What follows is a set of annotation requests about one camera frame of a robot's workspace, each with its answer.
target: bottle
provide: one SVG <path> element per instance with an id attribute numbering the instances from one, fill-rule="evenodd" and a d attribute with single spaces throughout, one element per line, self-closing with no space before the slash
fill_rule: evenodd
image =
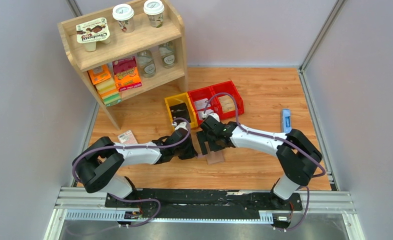
<path id="1" fill-rule="evenodd" d="M 139 65 L 139 73 L 145 78 L 151 78 L 156 74 L 153 55 L 148 49 L 137 53 L 137 64 Z"/>
<path id="2" fill-rule="evenodd" d="M 175 65 L 175 46 L 172 41 L 158 45 L 159 54 L 161 55 L 162 66 L 172 68 Z"/>

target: yellow bin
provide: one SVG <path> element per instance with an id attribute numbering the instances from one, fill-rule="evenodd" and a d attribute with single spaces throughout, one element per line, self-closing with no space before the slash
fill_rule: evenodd
<path id="1" fill-rule="evenodd" d="M 165 101 L 165 105 L 167 106 L 167 112 L 168 112 L 168 116 L 170 117 L 170 122 L 173 122 L 173 116 L 172 116 L 172 112 L 170 111 L 170 107 L 178 104 L 186 103 L 187 111 L 189 112 L 189 118 L 190 118 L 190 128 L 194 129 L 198 127 L 197 115 L 195 114 L 194 108 L 192 107 L 191 104 L 191 99 L 189 98 L 187 92 L 177 94 L 174 96 L 165 97 L 164 101 Z"/>

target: white cup lid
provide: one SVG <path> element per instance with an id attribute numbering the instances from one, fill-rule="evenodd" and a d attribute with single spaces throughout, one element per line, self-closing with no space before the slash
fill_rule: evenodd
<path id="1" fill-rule="evenodd" d="M 112 9 L 112 17 L 118 21 L 129 20 L 135 15 L 135 11 L 129 4 L 119 4 Z"/>
<path id="2" fill-rule="evenodd" d="M 160 0 L 148 0 L 143 4 L 143 12 L 148 15 L 157 15 L 164 11 L 164 5 Z"/>

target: shelf board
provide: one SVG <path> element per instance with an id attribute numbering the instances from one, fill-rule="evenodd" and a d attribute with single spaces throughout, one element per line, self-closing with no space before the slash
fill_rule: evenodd
<path id="1" fill-rule="evenodd" d="M 163 67 L 160 52 L 152 51 L 152 57 L 154 58 L 155 62 L 155 75 L 151 78 L 140 76 L 142 86 L 121 91 L 120 96 L 122 101 L 185 76 L 185 71 L 179 63 L 176 63 L 176 65 L 174 65 L 172 68 Z"/>
<path id="2" fill-rule="evenodd" d="M 98 42 L 95 51 L 85 51 L 84 46 L 77 42 L 76 34 L 69 36 L 70 50 L 80 70 L 84 72 L 182 36 L 168 17 L 159 28 L 150 25 L 145 13 L 135 15 L 133 19 L 135 29 L 131 33 L 124 33 L 117 21 L 108 21 L 111 42 Z"/>

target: wooden shelf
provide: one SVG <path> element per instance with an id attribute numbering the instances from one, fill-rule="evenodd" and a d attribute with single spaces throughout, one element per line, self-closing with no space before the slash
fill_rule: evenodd
<path id="1" fill-rule="evenodd" d="M 183 67 L 181 67 L 180 64 L 176 63 L 176 65 L 174 65 L 172 68 L 163 67 L 159 51 L 152 51 L 152 57 L 154 58 L 155 62 L 155 75 L 151 78 L 140 76 L 142 86 L 121 91 L 120 96 L 122 101 L 185 76 L 185 70 Z"/>
<path id="2" fill-rule="evenodd" d="M 145 13 L 135 15 L 133 19 L 135 30 L 131 33 L 122 32 L 116 21 L 108 22 L 111 42 L 98 42 L 95 51 L 85 51 L 83 44 L 77 42 L 76 34 L 69 36 L 70 50 L 80 70 L 84 72 L 181 37 L 181 32 L 169 18 L 164 19 L 160 28 L 152 27 Z"/>
<path id="3" fill-rule="evenodd" d="M 112 108 L 107 107 L 101 100 L 96 88 L 89 78 L 88 70 L 125 58 L 159 44 L 173 41 L 175 46 L 176 65 L 172 68 L 164 68 L 161 62 L 160 53 L 158 51 L 153 51 L 152 54 L 156 66 L 155 76 L 151 78 L 141 77 L 141 87 L 122 91 L 120 92 L 120 96 L 124 101 L 173 80 L 177 80 L 177 84 L 182 92 L 188 91 L 185 27 L 182 17 L 169 0 L 161 0 L 164 4 L 164 21 L 161 27 L 152 27 L 148 20 L 148 16 L 144 13 L 145 1 L 146 0 L 132 0 L 127 2 L 134 10 L 133 20 L 135 29 L 131 33 L 124 33 L 121 30 L 118 22 L 113 18 L 113 7 L 108 7 L 58 23 L 59 35 L 61 36 L 65 55 L 67 55 L 71 66 L 117 130 L 119 130 L 121 126 Z M 82 44 L 77 42 L 76 25 L 97 18 L 106 18 L 111 42 L 108 44 L 98 42 L 96 44 L 96 50 L 88 52 L 85 51 Z"/>

